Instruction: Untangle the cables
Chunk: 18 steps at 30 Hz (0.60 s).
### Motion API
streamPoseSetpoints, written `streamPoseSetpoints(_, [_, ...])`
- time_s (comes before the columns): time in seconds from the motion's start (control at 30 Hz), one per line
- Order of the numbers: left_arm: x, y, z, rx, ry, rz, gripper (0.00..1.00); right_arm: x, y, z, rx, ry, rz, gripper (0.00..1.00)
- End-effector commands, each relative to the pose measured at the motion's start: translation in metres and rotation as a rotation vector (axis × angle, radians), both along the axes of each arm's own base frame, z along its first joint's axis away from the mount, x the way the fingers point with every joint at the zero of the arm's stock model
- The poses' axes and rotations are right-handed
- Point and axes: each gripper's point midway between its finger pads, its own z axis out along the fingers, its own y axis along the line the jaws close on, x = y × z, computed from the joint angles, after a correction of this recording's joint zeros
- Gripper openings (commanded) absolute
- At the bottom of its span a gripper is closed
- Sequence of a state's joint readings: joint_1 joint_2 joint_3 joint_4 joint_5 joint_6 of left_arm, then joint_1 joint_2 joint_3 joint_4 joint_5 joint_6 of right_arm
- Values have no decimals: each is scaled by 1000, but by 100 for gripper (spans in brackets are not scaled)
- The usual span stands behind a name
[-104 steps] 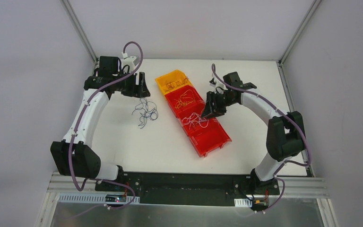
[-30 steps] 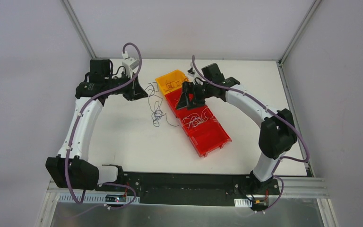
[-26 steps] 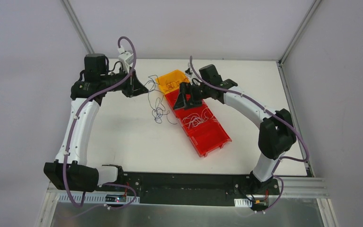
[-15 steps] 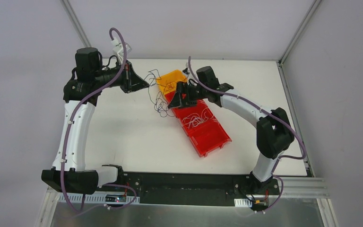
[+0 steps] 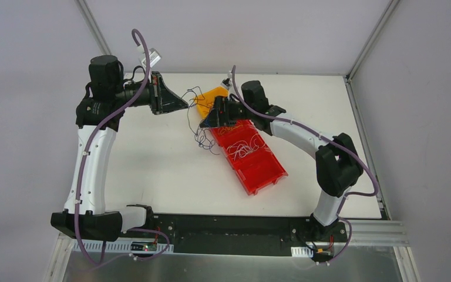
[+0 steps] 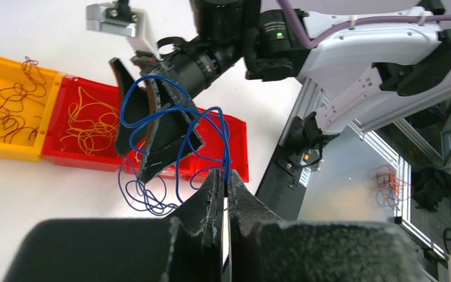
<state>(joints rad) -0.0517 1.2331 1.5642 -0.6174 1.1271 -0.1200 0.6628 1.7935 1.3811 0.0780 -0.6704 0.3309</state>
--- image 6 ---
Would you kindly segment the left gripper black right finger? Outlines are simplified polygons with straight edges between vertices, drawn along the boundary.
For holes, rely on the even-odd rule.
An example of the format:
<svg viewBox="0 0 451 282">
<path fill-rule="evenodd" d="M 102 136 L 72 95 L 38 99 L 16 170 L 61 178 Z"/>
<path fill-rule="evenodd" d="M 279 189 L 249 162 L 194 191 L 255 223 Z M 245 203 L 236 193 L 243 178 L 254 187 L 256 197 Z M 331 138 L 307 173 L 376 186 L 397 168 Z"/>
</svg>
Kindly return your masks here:
<svg viewBox="0 0 451 282">
<path fill-rule="evenodd" d="M 411 239 L 373 221 L 283 220 L 227 181 L 231 281 L 426 281 Z"/>
</svg>

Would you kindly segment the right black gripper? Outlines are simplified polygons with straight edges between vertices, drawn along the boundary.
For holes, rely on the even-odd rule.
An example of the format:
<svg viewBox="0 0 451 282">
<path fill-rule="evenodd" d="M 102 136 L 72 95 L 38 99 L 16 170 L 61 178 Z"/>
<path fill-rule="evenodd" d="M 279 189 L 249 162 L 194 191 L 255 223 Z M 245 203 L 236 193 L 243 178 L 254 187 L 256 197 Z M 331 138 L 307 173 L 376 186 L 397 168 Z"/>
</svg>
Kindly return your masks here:
<svg viewBox="0 0 451 282">
<path fill-rule="evenodd" d="M 142 76 L 162 76 L 176 84 L 160 79 L 144 81 L 145 87 L 139 87 L 119 58 L 112 58 L 112 68 L 120 92 L 120 123 L 115 141 L 115 151 L 127 156 L 132 150 L 129 139 L 132 133 L 133 143 L 143 138 L 150 142 L 144 147 L 138 179 L 144 184 L 174 165 L 178 160 L 191 154 L 185 147 L 179 153 L 191 122 L 199 111 L 191 99 L 206 90 L 222 74 L 234 66 L 243 56 L 241 40 L 229 43 L 217 43 L 199 36 L 190 41 L 178 36 L 166 37 L 158 41 L 158 47 L 170 45 L 172 52 L 163 54 L 158 60 L 150 51 L 136 51 L 131 58 L 140 68 Z M 159 113 L 175 106 L 184 110 L 172 110 L 159 117 L 151 118 L 147 126 L 136 132 L 138 126 L 126 127 L 141 121 L 153 113 Z"/>
</svg>

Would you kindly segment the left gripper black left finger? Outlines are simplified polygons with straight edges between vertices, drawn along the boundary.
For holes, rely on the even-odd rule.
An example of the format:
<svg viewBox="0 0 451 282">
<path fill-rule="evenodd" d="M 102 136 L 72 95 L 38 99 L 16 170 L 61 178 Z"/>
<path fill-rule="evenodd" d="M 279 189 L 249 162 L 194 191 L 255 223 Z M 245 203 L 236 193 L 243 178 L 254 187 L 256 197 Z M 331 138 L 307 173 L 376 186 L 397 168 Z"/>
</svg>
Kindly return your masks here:
<svg viewBox="0 0 451 282">
<path fill-rule="evenodd" d="M 52 219 L 24 238 L 5 281 L 221 281 L 224 173 L 164 218 Z"/>
</svg>

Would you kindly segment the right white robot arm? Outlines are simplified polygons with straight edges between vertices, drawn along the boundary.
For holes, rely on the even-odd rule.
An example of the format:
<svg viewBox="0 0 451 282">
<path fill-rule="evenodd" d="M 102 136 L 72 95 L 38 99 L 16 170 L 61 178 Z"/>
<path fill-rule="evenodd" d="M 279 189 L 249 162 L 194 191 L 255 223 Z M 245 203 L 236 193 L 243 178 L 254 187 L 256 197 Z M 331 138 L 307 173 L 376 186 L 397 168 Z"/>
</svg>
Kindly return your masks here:
<svg viewBox="0 0 451 282">
<path fill-rule="evenodd" d="M 133 79 L 111 61 L 122 97 L 115 151 L 140 150 L 138 178 L 147 183 L 203 146 L 193 99 L 239 59 L 248 80 L 308 79 L 329 66 L 366 64 L 361 76 L 328 106 L 313 110 L 281 141 L 290 165 L 310 167 L 323 148 L 361 114 L 392 95 L 434 88 L 451 70 L 451 21 L 440 1 L 388 14 L 327 15 L 293 9 L 261 12 L 260 1 L 191 1 L 197 37 L 145 39 Z"/>
</svg>

